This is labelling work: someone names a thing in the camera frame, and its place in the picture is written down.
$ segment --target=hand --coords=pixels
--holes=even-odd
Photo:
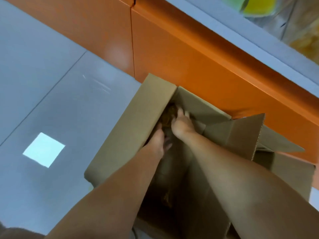
[[[155,153],[156,157],[161,159],[165,152],[171,148],[172,144],[168,143],[169,137],[165,137],[161,123],[157,125],[156,129],[147,146]]]
[[[189,118],[189,112],[185,112],[181,107],[178,108],[177,118],[172,120],[172,131],[176,137],[183,140],[189,133],[196,133],[194,125]]]

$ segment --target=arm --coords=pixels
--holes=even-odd
[[[128,238],[157,165],[171,146],[164,142],[158,127],[146,146],[80,200],[46,238]]]
[[[284,181],[196,133],[182,109],[172,130],[194,153],[242,239],[319,237],[319,213]]]

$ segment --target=yellow object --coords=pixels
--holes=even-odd
[[[243,10],[244,16],[268,16],[275,11],[277,0],[249,0]]]

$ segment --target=cardboard box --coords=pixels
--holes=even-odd
[[[197,132],[243,159],[256,160],[305,198],[309,196],[313,165],[274,155],[303,148],[266,127],[265,114],[232,120],[184,88],[151,74],[90,163],[85,178],[96,187],[126,164],[145,144],[170,102],[190,112]],[[135,226],[154,239],[225,238],[231,222],[196,159],[170,129],[165,132],[173,147],[158,165]]]

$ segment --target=orange cabinet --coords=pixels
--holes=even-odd
[[[134,76],[130,8],[134,0],[7,0]]]
[[[266,113],[265,124],[319,157],[319,99],[164,0],[132,8],[135,78],[152,73],[233,118]]]

